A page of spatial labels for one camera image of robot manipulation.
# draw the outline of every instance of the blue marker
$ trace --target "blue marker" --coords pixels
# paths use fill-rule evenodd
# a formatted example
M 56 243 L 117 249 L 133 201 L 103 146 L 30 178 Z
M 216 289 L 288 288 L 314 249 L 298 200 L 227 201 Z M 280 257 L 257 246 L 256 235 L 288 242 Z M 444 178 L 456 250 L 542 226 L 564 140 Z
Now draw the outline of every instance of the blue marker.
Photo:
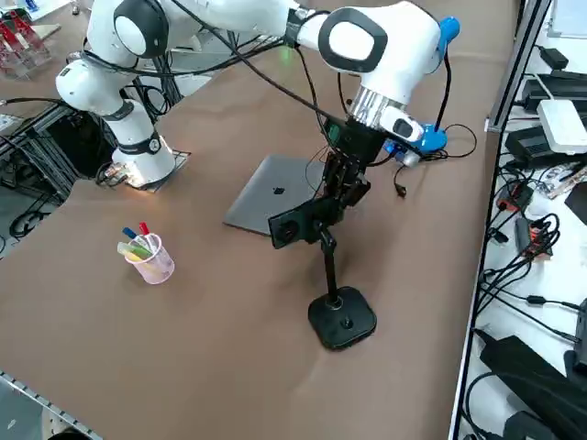
M 125 236 L 127 236 L 128 238 L 130 238 L 131 240 L 135 240 L 137 243 L 139 243 L 145 249 L 147 249 L 147 250 L 150 249 L 150 246 L 149 246 L 149 243 L 147 243 L 147 240 L 145 240 L 142 236 L 138 236 L 137 233 L 135 231 L 133 231 L 132 229 L 130 229 L 129 227 L 125 227 L 122 230 L 122 233 Z

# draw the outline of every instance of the brown paper surface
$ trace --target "brown paper surface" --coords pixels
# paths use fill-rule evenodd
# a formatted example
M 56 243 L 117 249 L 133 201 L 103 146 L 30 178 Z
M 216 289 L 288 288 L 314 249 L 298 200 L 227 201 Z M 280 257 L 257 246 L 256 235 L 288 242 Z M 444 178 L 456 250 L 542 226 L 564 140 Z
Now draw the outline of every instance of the brown paper surface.
M 368 299 L 374 335 L 327 352 L 306 319 L 326 292 L 319 246 L 274 250 L 222 224 L 267 154 L 310 158 L 324 145 L 311 111 L 239 66 L 161 121 L 170 145 L 193 154 L 160 192 L 79 181 L 2 261 L 0 369 L 106 439 L 446 438 L 496 151 L 483 121 L 511 49 L 514 3 L 421 2 L 461 20 L 444 125 L 469 125 L 480 142 L 466 159 L 405 170 L 405 200 L 393 189 L 396 165 L 370 170 L 371 191 L 332 228 L 338 283 Z M 320 106 L 340 114 L 335 74 L 307 58 Z M 256 64 L 309 98 L 290 59 L 276 50 Z M 418 87 L 414 117 L 436 118 L 444 80 L 440 68 Z M 353 97 L 356 82 L 344 86 Z M 470 148 L 466 132 L 450 131 L 450 152 Z M 160 286 L 116 253 L 122 227 L 139 221 L 175 260 Z

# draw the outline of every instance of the silver laptop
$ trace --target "silver laptop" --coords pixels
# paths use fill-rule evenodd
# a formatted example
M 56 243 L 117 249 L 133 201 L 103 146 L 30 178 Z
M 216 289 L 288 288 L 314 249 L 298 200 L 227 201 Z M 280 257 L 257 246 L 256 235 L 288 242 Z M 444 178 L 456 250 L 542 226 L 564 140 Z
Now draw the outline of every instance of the silver laptop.
M 310 200 L 323 170 L 320 161 L 308 164 L 308 159 L 267 156 L 228 210 L 224 223 L 268 236 L 268 219 Z

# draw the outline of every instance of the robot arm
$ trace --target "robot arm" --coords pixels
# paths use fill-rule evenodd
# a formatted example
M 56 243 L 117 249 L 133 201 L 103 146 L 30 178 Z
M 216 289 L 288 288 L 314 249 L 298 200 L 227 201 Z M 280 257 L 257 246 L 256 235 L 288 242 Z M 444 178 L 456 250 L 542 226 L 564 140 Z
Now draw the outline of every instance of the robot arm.
M 318 50 L 333 70 L 358 74 L 360 89 L 350 116 L 409 143 L 421 140 L 425 130 L 405 106 L 460 30 L 455 18 L 437 22 L 407 1 L 342 7 L 330 14 L 293 0 L 176 1 L 210 26 L 284 37 L 291 45 Z M 172 39 L 170 29 L 184 28 L 187 17 L 173 0 L 123 0 L 115 11 L 115 29 L 129 51 L 150 58 L 164 53 Z
M 438 23 L 407 1 L 322 14 L 293 0 L 101 0 L 94 4 L 88 28 L 92 51 L 124 67 L 140 67 L 142 59 L 164 54 L 200 27 L 179 2 L 210 26 L 283 37 L 290 45 L 318 50 L 333 70 L 359 75 L 360 88 L 343 128 L 406 143 L 421 142 L 426 133 L 404 111 L 411 93 L 459 33 L 455 19 Z M 131 185 L 140 187 L 169 175 L 174 158 L 143 106 L 120 97 L 120 89 L 134 77 L 77 60 L 58 75 L 57 88 L 68 104 L 105 120 L 119 144 L 113 161 L 126 169 Z M 375 159 L 382 146 L 376 144 L 353 150 L 361 166 Z

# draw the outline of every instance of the pen cup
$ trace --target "pen cup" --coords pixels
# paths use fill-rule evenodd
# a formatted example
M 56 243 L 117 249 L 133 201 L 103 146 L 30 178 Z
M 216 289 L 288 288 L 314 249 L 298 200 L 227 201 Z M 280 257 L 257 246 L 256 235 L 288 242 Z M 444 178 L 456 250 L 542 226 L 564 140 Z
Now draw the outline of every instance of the pen cup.
M 128 264 L 132 264 L 138 273 L 148 284 L 161 284 L 166 281 L 175 269 L 175 263 L 169 256 L 161 243 L 161 238 L 156 234 L 149 234 L 149 243 L 157 245 L 152 256 L 142 261 L 131 261 L 125 257 Z M 129 242 L 129 245 L 140 246 L 136 240 Z

